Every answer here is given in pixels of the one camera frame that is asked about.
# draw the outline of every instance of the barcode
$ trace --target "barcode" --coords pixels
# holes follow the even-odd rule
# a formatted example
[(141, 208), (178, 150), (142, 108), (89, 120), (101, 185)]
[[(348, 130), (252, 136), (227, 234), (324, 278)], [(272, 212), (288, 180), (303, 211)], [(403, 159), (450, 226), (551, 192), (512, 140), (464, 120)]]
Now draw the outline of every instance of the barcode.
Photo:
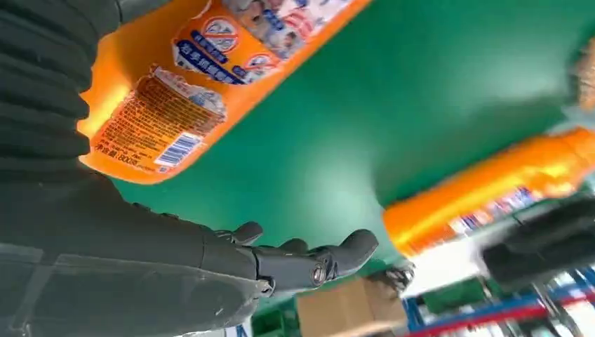
[(155, 164), (174, 167), (191, 154), (202, 142), (202, 137), (184, 132), (155, 160)]

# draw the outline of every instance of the detergent bottle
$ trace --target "detergent bottle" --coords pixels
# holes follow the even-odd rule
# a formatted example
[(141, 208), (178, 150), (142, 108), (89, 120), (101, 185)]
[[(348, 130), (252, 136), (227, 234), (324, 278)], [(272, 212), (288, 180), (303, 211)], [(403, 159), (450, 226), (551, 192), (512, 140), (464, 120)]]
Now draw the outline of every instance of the detergent bottle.
[(567, 197), (593, 170), (595, 133), (531, 138), (389, 206), (385, 226), (393, 245), (415, 256), (539, 200)]
[(175, 176), (368, 2), (175, 0), (122, 27), (100, 42), (81, 95), (80, 160), (133, 183)]

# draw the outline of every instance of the cardboard box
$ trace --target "cardboard box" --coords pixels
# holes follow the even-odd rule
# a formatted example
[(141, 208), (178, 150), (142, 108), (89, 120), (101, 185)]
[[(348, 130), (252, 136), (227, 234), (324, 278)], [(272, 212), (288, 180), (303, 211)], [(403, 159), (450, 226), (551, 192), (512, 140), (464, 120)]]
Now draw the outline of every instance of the cardboard box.
[(407, 325), (396, 292), (386, 284), (356, 278), (297, 298), (302, 337), (356, 337)]

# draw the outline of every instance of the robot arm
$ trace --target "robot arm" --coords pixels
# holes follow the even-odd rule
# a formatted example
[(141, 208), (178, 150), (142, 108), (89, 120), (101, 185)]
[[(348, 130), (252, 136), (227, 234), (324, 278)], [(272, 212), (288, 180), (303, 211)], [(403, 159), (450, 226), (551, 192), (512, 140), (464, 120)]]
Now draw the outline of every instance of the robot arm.
[(126, 203), (78, 156), (101, 37), (168, 1), (0, 3), (0, 333), (172, 336), (230, 326), (257, 299), (357, 271), (369, 231), (311, 251), (242, 246), (260, 233), (209, 228)]

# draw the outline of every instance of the product label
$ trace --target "product label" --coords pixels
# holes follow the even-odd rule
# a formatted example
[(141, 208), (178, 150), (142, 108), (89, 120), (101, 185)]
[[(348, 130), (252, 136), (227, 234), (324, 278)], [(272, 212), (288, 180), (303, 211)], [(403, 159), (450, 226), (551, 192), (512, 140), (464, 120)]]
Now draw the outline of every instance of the product label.
[(250, 84), (273, 72), (279, 58), (214, 0), (173, 40), (175, 64), (227, 84)]
[(113, 160), (165, 173), (200, 147), (226, 113), (219, 94), (156, 67), (139, 80), (91, 145)]
[(237, 21), (280, 58), (292, 56), (351, 0), (224, 0)]
[(526, 187), (519, 187), (512, 193), (489, 202), (482, 209), (453, 219), (449, 222), (449, 226), (458, 234), (469, 234), (499, 218), (525, 209), (539, 200), (541, 200), (540, 195), (532, 193)]

